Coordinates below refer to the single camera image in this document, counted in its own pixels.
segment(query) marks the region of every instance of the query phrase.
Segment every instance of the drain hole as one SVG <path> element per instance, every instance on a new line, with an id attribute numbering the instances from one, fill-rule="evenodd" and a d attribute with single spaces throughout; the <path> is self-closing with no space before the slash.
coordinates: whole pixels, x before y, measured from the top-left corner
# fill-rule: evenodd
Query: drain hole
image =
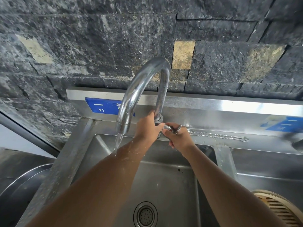
<path id="1" fill-rule="evenodd" d="M 154 227 L 157 224 L 158 213 L 150 202 L 140 203 L 134 212 L 134 225 L 136 227 Z"/>

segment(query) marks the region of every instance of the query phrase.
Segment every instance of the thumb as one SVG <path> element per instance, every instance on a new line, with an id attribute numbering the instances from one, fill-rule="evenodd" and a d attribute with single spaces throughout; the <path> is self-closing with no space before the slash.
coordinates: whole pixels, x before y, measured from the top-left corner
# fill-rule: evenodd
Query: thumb
<path id="1" fill-rule="evenodd" d="M 172 133 L 171 131 L 169 131 L 169 130 L 167 130 L 167 129 L 163 129 L 162 130 L 162 133 L 166 136 L 166 137 L 168 137 L 171 141 L 173 141 L 174 139 L 175 139 L 175 134 L 174 133 Z"/>
<path id="2" fill-rule="evenodd" d="M 158 133 L 160 133 L 160 131 L 163 129 L 164 125 L 165 125 L 165 123 L 162 122 L 156 126 L 156 130 Z"/>

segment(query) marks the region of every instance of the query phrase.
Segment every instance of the water stream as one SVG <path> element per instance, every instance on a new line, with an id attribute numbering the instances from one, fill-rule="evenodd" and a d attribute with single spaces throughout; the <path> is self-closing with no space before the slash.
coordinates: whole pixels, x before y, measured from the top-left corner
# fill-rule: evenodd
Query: water stream
<path id="1" fill-rule="evenodd" d="M 121 144 L 122 139 L 123 139 L 123 134 L 118 133 L 117 137 L 116 137 L 116 145 L 115 145 L 115 148 L 113 150 L 114 154 L 117 154 L 117 150 L 118 150 L 118 148 Z"/>

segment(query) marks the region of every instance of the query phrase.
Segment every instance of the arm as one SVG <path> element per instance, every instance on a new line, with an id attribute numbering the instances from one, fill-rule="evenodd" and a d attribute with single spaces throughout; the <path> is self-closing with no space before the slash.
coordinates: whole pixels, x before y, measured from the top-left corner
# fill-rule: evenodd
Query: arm
<path id="1" fill-rule="evenodd" d="M 151 111 L 137 123 L 134 139 L 110 154 L 43 209 L 26 227 L 110 227 L 128 198 L 146 151 L 164 123 L 154 125 Z"/>
<path id="2" fill-rule="evenodd" d="M 179 125 L 168 123 L 173 128 Z M 185 127 L 178 134 L 162 131 L 190 163 L 221 227 L 287 227 L 249 190 L 226 175 L 192 141 Z"/>

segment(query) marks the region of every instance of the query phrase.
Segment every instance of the blue sticker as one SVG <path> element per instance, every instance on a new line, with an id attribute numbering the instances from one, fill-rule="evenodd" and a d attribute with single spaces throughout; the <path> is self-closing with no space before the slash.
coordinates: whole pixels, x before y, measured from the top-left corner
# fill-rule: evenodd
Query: blue sticker
<path id="1" fill-rule="evenodd" d="M 110 115 L 117 115 L 119 113 L 122 102 L 121 100 L 96 98 L 85 98 L 85 101 L 92 112 Z"/>
<path id="2" fill-rule="evenodd" d="M 266 130 L 303 133 L 303 118 L 287 116 L 285 120 L 267 128 Z"/>

